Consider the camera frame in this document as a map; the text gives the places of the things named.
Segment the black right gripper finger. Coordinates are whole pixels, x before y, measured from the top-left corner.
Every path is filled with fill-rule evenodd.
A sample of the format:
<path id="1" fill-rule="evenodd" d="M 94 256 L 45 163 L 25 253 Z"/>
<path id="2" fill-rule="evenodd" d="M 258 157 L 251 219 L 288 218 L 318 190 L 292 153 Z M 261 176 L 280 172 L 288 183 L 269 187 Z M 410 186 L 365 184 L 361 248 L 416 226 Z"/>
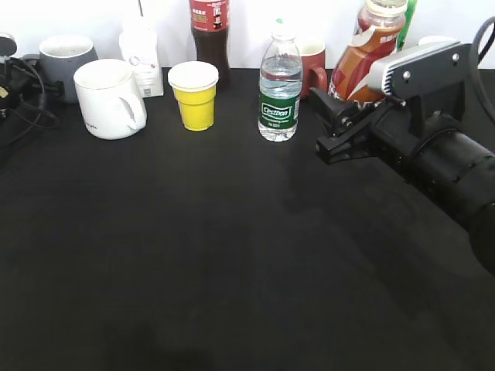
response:
<path id="1" fill-rule="evenodd" d="M 324 135 L 316 140 L 316 155 L 327 165 L 372 158 L 368 145 L 367 130 L 332 137 Z"/>
<path id="2" fill-rule="evenodd" d="M 363 109 L 355 101 L 336 99 L 313 87 L 309 90 L 308 102 L 326 134 L 354 133 L 367 128 L 364 120 L 367 109 Z"/>

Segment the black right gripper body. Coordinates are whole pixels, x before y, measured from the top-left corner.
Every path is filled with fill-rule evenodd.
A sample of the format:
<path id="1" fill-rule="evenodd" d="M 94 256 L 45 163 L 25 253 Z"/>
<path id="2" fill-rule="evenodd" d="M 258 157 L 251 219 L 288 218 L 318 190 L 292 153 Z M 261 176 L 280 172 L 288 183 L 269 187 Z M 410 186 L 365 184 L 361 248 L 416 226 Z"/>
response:
<path id="1" fill-rule="evenodd" d="M 357 141 L 360 157 L 378 158 L 399 174 L 426 173 L 422 156 L 429 134 L 421 115 L 386 102 L 365 122 L 365 134 Z"/>

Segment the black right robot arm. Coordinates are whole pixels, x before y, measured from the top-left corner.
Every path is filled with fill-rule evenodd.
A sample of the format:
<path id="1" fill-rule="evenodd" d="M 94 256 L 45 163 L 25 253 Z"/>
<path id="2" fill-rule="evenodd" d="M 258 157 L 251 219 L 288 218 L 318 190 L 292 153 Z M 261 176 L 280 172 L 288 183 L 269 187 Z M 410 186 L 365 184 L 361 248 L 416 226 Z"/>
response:
<path id="1" fill-rule="evenodd" d="M 447 114 L 413 131 L 412 107 L 387 99 L 359 109 L 312 88 L 309 106 L 325 135 L 316 154 L 327 165 L 379 158 L 469 234 L 475 258 L 494 272 L 494 154 Z"/>

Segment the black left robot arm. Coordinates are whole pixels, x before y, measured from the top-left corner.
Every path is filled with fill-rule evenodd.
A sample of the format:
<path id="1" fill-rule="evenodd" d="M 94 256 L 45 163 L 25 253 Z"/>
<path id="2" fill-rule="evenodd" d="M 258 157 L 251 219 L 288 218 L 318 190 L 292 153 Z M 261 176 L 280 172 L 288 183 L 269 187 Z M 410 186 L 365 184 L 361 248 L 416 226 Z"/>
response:
<path id="1" fill-rule="evenodd" d="M 1 124 L 23 100 L 44 91 L 43 80 L 36 70 L 37 57 L 15 58 L 17 43 L 1 33 Z"/>

